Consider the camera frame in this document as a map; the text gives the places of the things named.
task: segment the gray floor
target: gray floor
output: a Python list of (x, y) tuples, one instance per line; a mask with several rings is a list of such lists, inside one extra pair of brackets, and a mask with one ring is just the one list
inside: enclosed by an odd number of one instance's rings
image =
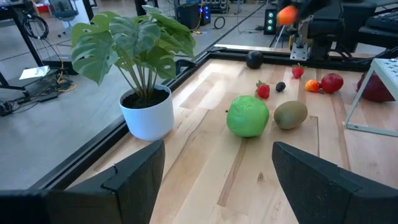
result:
[[(97, 1), (99, 11), (114, 11), (123, 16), (135, 16), (134, 2), (129, 1)], [(159, 5), (165, 14), (172, 15), (173, 9), (168, 0), (159, 0)], [(220, 39), (233, 28), (237, 21), (243, 20), (260, 5), (244, 4), (237, 15), (237, 5), (233, 4), (229, 13), (225, 14), (226, 24), (220, 30), (213, 28), (213, 23), (199, 30), (206, 32), (194, 36), (197, 45), (195, 55), (204, 51), (210, 44)], [(265, 8), (254, 13), (245, 20), (238, 29), (232, 30), (218, 43), (252, 45), (268, 47), (272, 36), (262, 33), (252, 33), (257, 25), (264, 23)], [(61, 23), (43, 15), (50, 27), (53, 40), (58, 44), (61, 54), (70, 52), (70, 37), (61, 33)], [(18, 77), (24, 68), (35, 67), (36, 64), (25, 46), (16, 26), (0, 28), (0, 71), (6, 79)], [(55, 52), (36, 40), (42, 58), (54, 55)], [(383, 49), (362, 45), (361, 52), (374, 53)], [(71, 79), (77, 88), (64, 93), (58, 99), (40, 103), (23, 113), (0, 117), (0, 190), (26, 189), (51, 171), (56, 165), (74, 153), (92, 137), (121, 116), (118, 100), (120, 95), (129, 89), (128, 84), (116, 68), (105, 76), (101, 86), (87, 80), (83, 76), (73, 76)], [(29, 87), (32, 92), (40, 88), (40, 84)], [(22, 96), (19, 91), (0, 90), (1, 100), (12, 100)]]

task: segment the office chair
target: office chair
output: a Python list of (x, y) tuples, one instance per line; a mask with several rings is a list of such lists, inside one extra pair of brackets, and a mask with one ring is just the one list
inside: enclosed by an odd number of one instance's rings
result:
[(79, 15), (76, 6), (76, 0), (72, 1), (75, 4), (76, 10), (73, 9), (73, 6), (69, 0), (50, 0), (50, 8), (53, 16), (63, 22), (68, 22), (69, 26), (65, 29), (64, 32), (62, 32), (63, 34), (66, 34), (67, 32), (72, 30), (72, 25), (70, 24), (70, 21), (74, 20), (75, 17)]

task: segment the electronic device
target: electronic device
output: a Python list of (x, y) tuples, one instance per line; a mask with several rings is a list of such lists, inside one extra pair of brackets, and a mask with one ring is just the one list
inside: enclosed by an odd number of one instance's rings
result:
[(266, 16), (264, 20), (264, 35), (276, 34), (276, 15), (277, 9), (266, 9)]
[(398, 32), (398, 10), (372, 16), (366, 21), (366, 25), (378, 29)]
[(201, 26), (204, 26), (211, 22), (210, 4), (203, 4), (202, 6), (199, 6), (199, 13), (201, 14)]
[(177, 8), (177, 20), (191, 30), (196, 29), (200, 22), (198, 3), (179, 5)]

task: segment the white cable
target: white cable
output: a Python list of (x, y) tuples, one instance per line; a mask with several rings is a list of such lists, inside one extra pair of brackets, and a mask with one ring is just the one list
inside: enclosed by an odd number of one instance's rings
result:
[(284, 32), (284, 29), (285, 29), (285, 25), (282, 25), (282, 29), (280, 30), (278, 39), (276, 39), (276, 43), (275, 43), (275, 46), (274, 46), (274, 49), (273, 49), (273, 50), (275, 50), (276, 46), (278, 45), (279, 39), (280, 39), (282, 33)]

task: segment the black panel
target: black panel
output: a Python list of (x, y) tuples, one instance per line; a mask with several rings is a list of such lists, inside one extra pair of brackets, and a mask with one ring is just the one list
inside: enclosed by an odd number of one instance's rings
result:
[(272, 161), (299, 223), (398, 223), (398, 190), (283, 142)]

